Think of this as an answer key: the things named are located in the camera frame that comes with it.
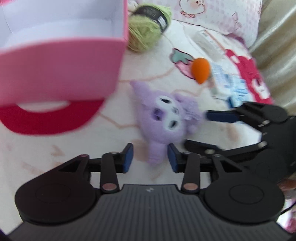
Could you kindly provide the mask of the purple plush toy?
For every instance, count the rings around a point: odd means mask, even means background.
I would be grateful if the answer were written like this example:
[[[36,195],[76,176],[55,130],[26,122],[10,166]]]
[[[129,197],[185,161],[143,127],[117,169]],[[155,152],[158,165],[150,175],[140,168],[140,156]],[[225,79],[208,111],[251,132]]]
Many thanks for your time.
[[[142,81],[130,83],[135,96],[137,121],[148,144],[151,165],[160,164],[169,144],[195,134],[204,119],[196,99],[179,93],[152,90]]]

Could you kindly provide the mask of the clear box orange label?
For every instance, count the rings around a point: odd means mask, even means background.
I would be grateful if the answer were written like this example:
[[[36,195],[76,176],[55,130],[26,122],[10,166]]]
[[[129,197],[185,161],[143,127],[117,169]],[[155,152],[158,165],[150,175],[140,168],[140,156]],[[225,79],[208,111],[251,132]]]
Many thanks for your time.
[[[200,30],[193,36],[193,41],[210,57],[214,62],[224,58],[225,49],[213,38],[207,30]]]

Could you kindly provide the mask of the blue wet wipes pack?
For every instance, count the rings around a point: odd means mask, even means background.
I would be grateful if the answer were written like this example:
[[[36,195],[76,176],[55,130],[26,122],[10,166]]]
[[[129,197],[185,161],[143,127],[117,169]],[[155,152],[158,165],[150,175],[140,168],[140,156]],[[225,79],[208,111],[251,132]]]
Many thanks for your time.
[[[226,74],[226,79],[230,87],[230,97],[228,102],[231,108],[239,107],[244,102],[252,100],[252,96],[248,91],[248,87],[244,79],[241,79],[236,75],[228,74]]]

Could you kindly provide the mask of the white blue medicine box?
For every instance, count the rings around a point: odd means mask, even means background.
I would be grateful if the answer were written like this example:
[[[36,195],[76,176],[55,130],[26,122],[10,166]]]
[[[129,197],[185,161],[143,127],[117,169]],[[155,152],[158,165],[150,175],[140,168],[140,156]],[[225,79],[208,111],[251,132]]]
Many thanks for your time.
[[[209,89],[214,98],[227,100],[231,96],[231,88],[227,75],[224,73],[222,67],[215,63],[210,64],[211,75],[208,79]]]

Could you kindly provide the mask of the orange makeup sponge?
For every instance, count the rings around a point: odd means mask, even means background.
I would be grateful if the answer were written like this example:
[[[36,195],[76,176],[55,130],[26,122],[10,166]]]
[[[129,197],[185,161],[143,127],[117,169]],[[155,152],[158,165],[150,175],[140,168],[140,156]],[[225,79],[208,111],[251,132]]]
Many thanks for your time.
[[[198,84],[203,84],[211,74],[209,61],[205,58],[194,59],[191,65],[191,73]]]

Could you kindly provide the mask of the beige padded headboard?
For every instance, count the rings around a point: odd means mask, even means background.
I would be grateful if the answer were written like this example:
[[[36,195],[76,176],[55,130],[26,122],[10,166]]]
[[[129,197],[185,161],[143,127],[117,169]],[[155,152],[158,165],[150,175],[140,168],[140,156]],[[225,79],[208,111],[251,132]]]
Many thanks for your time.
[[[250,47],[276,104],[295,113],[295,1],[263,1]]]

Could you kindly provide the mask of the pink checkered pillow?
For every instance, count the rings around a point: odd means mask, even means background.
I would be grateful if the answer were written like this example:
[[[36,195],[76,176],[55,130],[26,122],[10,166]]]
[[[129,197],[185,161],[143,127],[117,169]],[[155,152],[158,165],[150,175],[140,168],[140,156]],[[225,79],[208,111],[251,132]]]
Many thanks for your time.
[[[262,7],[260,0],[128,1],[130,10],[140,4],[166,6],[173,20],[229,35],[247,47],[257,38]]]

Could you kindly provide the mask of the pink storage box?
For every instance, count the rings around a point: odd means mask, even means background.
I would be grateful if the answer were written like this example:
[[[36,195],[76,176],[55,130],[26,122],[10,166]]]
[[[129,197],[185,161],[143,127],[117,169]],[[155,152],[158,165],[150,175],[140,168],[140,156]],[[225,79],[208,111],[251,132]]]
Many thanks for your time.
[[[111,95],[127,17],[126,1],[1,1],[1,105]]]

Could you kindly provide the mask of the green yarn ball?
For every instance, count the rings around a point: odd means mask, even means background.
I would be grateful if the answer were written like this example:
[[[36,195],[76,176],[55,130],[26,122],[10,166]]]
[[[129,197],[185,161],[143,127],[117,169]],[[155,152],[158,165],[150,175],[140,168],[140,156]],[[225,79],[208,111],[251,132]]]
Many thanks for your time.
[[[140,4],[128,17],[128,48],[145,52],[153,48],[171,24],[171,9],[156,4]]]

